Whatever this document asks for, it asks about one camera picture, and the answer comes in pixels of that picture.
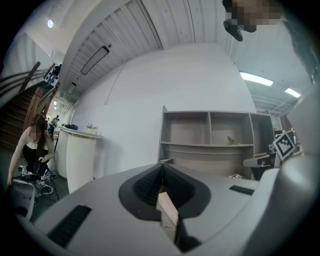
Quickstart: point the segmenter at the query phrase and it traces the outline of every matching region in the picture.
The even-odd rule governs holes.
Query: shelf compartment
[[[255,158],[258,158],[258,157],[263,157],[263,156],[266,156],[266,155],[267,155],[266,152],[263,152],[263,153],[255,153],[255,154],[254,154],[254,157],[255,157]]]
[[[210,144],[208,112],[164,112],[161,140],[185,144]]]
[[[228,145],[228,137],[240,144],[253,144],[248,113],[210,112],[212,144]]]
[[[253,145],[181,145],[162,142],[160,157],[193,170],[221,176],[240,174],[251,178],[251,170],[242,166],[244,159],[252,158]]]
[[[275,140],[271,117],[269,115],[250,114],[253,128],[254,154],[267,151],[268,145]]]

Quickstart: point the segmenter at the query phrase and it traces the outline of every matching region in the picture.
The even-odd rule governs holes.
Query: gray floor
[[[1,188],[4,191],[7,190],[7,178],[12,154],[12,152],[0,149],[0,182]],[[24,159],[20,159],[17,166],[21,164],[25,164]],[[53,172],[56,172],[56,166],[53,159],[49,161],[48,167]],[[13,176],[15,177],[20,175],[21,173],[18,171],[17,167]],[[50,206],[55,204],[58,201],[58,199],[61,200],[69,194],[67,180],[60,178],[58,174],[56,176],[57,178],[55,178],[52,182],[48,183],[49,186],[53,187],[53,193],[48,197],[46,195],[41,195],[36,199],[37,202],[34,204],[33,207],[31,222],[34,222],[42,213],[45,212],[45,210],[47,210]]]

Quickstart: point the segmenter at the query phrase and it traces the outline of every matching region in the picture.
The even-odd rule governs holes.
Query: long brown hair
[[[46,131],[46,119],[42,114],[37,114],[31,123],[31,126],[34,126],[36,129],[36,133],[41,134],[40,139],[37,142],[37,147],[36,147],[36,156],[37,158],[41,157],[41,152],[44,149],[45,143],[46,143],[46,136],[45,136],[45,131]]]

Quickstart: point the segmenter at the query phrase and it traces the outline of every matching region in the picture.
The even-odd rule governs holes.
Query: stair railing
[[[25,116],[23,130],[27,129],[31,125],[32,119],[35,115],[42,114],[46,116],[51,101],[56,95],[59,87],[60,83],[58,82],[55,87],[48,91],[46,94],[44,94],[44,90],[42,87],[38,87],[36,89]]]
[[[30,81],[39,79],[39,78],[45,78],[49,74],[50,70],[55,66],[55,64],[50,66],[49,69],[38,70],[39,66],[40,66],[40,62],[38,61],[34,65],[31,71],[20,72],[20,73],[12,74],[4,78],[1,78],[0,79],[0,97],[2,97],[4,94],[10,92],[12,89],[17,88],[19,86],[21,86],[19,93],[23,92]],[[1,84],[2,82],[10,80],[12,78],[17,78],[17,79],[7,82],[5,84]]]

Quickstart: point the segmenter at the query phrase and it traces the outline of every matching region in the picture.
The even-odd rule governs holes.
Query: white ceiling
[[[47,0],[24,24],[26,32],[45,52],[65,55],[85,17],[101,0]],[[47,26],[53,20],[53,28]]]
[[[71,41],[60,74],[62,89],[76,83],[77,98],[138,55],[179,44],[217,43],[239,71],[274,81],[271,87],[247,82],[258,111],[288,112],[297,99],[284,91],[290,87],[303,94],[311,83],[284,25],[279,22],[258,27],[254,33],[243,31],[243,42],[238,42],[225,31],[224,20],[220,0],[102,0]],[[82,75],[86,62],[108,45],[112,45],[110,53]]]

